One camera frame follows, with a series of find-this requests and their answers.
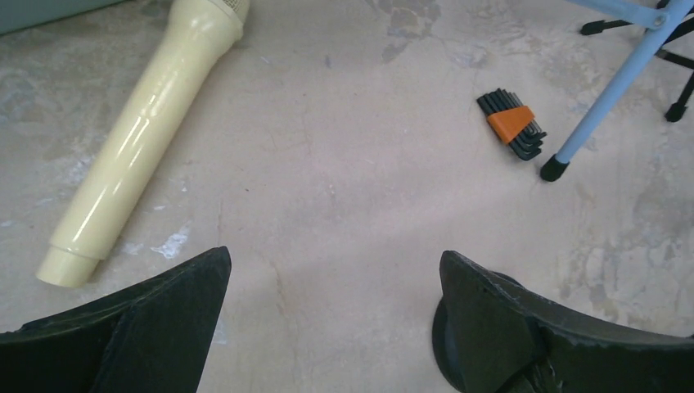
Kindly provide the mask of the cream yellow microphone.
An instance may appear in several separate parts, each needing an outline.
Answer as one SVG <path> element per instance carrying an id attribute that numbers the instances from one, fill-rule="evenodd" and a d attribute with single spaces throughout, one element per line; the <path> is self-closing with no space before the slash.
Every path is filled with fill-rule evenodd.
<path id="1" fill-rule="evenodd" d="M 36 276 L 80 287 L 106 260 L 248 1 L 173 2 L 164 36 L 57 225 Z"/>

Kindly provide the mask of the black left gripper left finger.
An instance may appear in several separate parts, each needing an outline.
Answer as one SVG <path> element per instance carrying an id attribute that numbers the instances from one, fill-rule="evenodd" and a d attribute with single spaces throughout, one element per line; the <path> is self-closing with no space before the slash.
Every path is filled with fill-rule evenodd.
<path id="1" fill-rule="evenodd" d="M 232 260 L 210 249 L 153 278 L 1 335 L 4 392 L 194 392 Z"/>

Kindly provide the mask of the black round-base microphone stand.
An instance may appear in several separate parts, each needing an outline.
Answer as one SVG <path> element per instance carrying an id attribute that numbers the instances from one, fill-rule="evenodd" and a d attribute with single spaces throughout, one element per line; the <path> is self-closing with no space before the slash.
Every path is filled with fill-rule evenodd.
<path id="1" fill-rule="evenodd" d="M 444 298 L 439 301 L 435 311 L 431 343 L 435 362 L 444 378 L 457 391 L 467 392 L 452 325 L 448 321 L 448 311 Z"/>

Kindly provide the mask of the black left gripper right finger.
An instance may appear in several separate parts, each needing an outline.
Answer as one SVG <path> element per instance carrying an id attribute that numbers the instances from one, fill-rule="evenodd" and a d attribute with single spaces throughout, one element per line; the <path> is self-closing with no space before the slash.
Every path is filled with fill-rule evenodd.
<path id="1" fill-rule="evenodd" d="M 610 323 L 445 251 L 439 275 L 467 392 L 690 392 L 693 339 Z"/>

